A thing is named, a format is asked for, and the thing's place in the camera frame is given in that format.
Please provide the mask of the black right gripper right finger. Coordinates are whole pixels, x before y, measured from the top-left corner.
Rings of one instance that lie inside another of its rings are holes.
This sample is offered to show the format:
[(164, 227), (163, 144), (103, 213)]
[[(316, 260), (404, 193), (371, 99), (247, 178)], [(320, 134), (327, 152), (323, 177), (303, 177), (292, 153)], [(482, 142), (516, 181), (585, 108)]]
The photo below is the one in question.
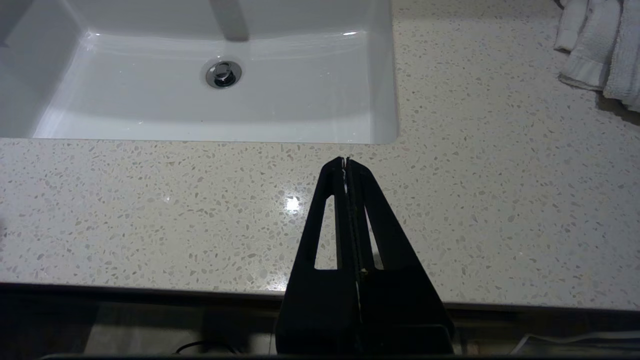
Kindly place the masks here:
[(455, 326), (373, 173), (346, 161), (359, 337), (370, 354), (451, 354)]

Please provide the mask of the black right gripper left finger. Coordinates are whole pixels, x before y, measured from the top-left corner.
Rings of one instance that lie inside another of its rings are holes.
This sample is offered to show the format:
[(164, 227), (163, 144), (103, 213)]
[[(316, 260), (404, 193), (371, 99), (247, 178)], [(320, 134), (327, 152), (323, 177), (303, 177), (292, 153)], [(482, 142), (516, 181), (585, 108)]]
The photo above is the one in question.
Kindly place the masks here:
[[(318, 176), (285, 296), (276, 322), (280, 354), (350, 354), (359, 323), (357, 262), (345, 189), (345, 159), (325, 164)], [(328, 198), (334, 198), (335, 269), (315, 261)]]

